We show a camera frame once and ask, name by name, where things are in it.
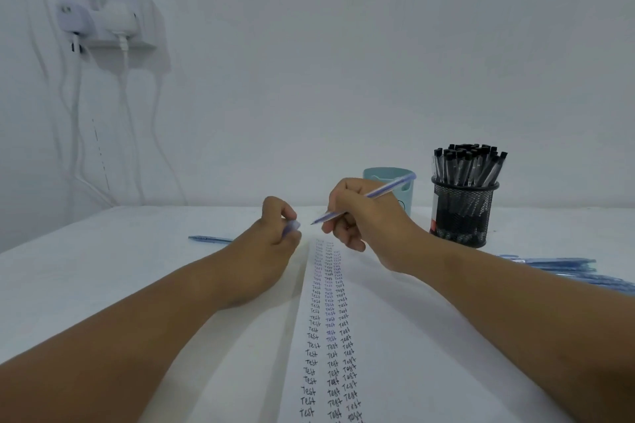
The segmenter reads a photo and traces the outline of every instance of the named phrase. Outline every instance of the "person's left hand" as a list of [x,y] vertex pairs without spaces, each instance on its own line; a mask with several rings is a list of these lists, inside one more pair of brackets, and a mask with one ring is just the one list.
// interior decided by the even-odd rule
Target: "person's left hand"
[[225,249],[201,259],[213,270],[222,307],[244,304],[280,279],[302,237],[299,231],[282,237],[288,220],[296,218],[289,204],[269,196],[258,221]]

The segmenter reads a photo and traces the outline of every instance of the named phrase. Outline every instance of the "white label on pen holder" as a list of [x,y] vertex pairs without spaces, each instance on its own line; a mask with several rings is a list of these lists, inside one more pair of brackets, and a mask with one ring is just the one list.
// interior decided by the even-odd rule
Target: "white label on pen holder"
[[439,195],[434,193],[433,197],[433,219],[430,222],[430,231],[436,231],[436,210],[439,205]]

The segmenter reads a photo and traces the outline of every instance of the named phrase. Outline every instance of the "tabletop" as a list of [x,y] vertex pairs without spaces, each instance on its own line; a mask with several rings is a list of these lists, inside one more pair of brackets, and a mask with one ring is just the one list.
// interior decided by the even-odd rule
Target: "tabletop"
[[[302,290],[309,226],[324,211],[296,208],[304,236],[281,280],[249,304],[214,315],[181,351],[143,422],[277,419]],[[430,208],[412,218],[428,228]],[[0,254],[0,362],[221,246],[259,208],[118,207]],[[635,282],[635,209],[493,209],[490,253],[589,257],[601,273]]]

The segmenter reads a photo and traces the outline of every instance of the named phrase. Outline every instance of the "pen holder rim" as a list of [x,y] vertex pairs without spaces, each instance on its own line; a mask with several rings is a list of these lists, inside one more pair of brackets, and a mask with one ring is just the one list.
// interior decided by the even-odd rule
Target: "pen holder rim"
[[452,184],[446,184],[445,182],[441,182],[437,180],[434,176],[431,178],[433,184],[441,187],[447,187],[448,189],[456,189],[457,191],[470,191],[475,193],[482,193],[485,191],[496,191],[500,187],[498,182],[495,182],[493,186],[487,187],[473,187],[473,186],[453,186]]

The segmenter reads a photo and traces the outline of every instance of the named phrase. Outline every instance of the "white plug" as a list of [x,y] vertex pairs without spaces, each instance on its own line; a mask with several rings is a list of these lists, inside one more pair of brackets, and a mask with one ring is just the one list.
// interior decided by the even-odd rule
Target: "white plug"
[[128,39],[139,31],[135,13],[125,2],[109,0],[99,11],[104,29],[119,37],[121,50],[128,50]]
[[93,19],[85,7],[75,2],[60,2],[56,9],[57,23],[63,31],[84,36],[92,32]]

